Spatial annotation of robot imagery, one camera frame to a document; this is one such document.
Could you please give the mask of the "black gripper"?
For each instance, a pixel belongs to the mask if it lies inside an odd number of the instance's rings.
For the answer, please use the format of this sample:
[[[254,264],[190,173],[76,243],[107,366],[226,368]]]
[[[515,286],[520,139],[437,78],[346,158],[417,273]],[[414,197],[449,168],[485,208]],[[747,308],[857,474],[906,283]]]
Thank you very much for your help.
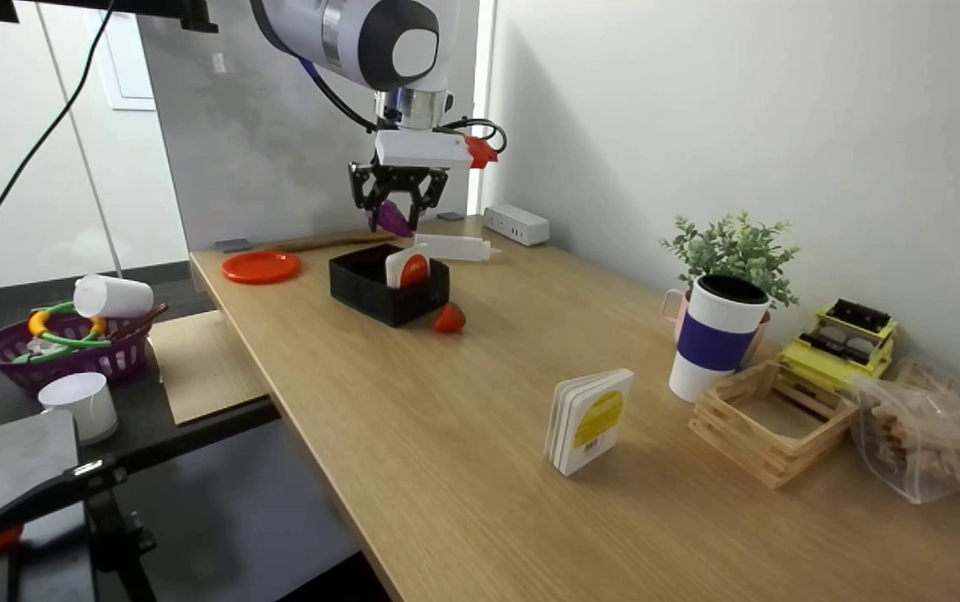
[[[387,193],[409,193],[409,224],[417,224],[421,214],[442,202],[449,173],[435,168],[386,168],[351,161],[349,179],[353,208],[366,214],[368,228],[377,228],[377,208]]]

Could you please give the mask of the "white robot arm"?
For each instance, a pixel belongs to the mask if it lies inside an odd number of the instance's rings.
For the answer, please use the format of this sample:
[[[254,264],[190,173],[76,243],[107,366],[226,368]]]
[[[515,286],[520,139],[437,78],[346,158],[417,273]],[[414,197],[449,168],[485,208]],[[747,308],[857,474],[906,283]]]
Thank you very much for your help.
[[[265,39],[376,137],[349,163],[371,232],[413,234],[442,202],[464,139],[449,125],[457,0],[251,0]]]

